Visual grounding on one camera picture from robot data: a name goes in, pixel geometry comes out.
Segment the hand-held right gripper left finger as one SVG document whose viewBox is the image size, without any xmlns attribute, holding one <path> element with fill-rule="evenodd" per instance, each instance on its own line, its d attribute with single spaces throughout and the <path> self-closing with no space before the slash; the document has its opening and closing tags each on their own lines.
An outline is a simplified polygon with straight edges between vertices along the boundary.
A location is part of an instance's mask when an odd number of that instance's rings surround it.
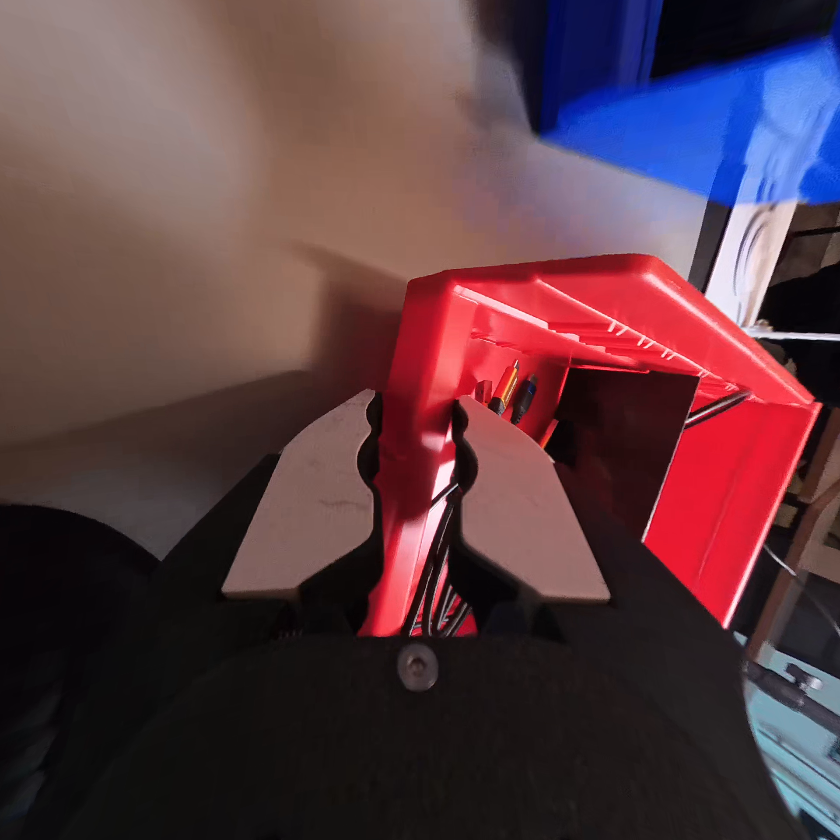
<svg viewBox="0 0 840 840">
<path fill-rule="evenodd" d="M 322 415 L 281 451 L 222 586 L 230 599 L 366 599 L 382 575 L 377 392 Z"/>
</svg>

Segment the dark cloth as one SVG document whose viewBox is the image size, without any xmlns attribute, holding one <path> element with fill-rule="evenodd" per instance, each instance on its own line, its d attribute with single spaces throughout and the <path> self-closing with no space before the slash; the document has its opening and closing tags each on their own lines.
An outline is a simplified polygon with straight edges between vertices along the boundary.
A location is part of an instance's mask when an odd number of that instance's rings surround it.
<svg viewBox="0 0 840 840">
<path fill-rule="evenodd" d="M 60 761 L 96 658 L 158 566 L 103 522 L 2 503 L 2 838 L 21 834 Z"/>
</svg>

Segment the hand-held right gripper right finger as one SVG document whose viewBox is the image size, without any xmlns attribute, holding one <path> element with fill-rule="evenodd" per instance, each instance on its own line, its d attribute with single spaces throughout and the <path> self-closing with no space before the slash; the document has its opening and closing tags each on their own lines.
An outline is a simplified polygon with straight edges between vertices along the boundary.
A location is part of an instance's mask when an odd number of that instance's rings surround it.
<svg viewBox="0 0 840 840">
<path fill-rule="evenodd" d="M 604 604 L 610 592 L 549 455 L 469 395 L 454 405 L 476 476 L 461 498 L 470 557 L 547 602 Z"/>
</svg>

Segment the blue plastic bin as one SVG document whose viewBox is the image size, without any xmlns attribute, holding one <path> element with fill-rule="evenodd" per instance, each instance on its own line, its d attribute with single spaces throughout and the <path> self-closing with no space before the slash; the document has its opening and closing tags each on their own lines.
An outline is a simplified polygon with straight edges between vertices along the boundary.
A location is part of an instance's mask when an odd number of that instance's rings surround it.
<svg viewBox="0 0 840 840">
<path fill-rule="evenodd" d="M 838 201 L 838 2 L 523 2 L 534 131 L 726 207 Z"/>
</svg>

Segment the black bin divider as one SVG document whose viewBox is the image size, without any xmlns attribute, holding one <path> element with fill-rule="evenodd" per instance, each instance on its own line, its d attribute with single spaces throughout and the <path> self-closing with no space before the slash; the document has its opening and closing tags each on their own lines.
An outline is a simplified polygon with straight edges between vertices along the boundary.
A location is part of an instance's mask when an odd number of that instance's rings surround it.
<svg viewBox="0 0 840 840">
<path fill-rule="evenodd" d="M 565 377 L 546 452 L 644 541 L 699 378 L 574 368 Z"/>
</svg>

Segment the red plastic bin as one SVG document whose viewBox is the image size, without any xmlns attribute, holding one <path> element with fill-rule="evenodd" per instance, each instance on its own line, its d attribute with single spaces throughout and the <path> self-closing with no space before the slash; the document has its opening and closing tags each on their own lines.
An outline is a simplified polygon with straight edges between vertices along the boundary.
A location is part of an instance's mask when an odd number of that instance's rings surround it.
<svg viewBox="0 0 840 840">
<path fill-rule="evenodd" d="M 383 394 L 385 572 L 360 634 L 399 632 L 452 466 L 451 408 L 519 361 L 536 373 L 522 428 L 540 440 L 572 370 L 698 381 L 689 410 L 739 405 L 677 444 L 644 541 L 727 627 L 820 407 L 793 374 L 661 260 L 607 255 L 411 280 Z"/>
</svg>

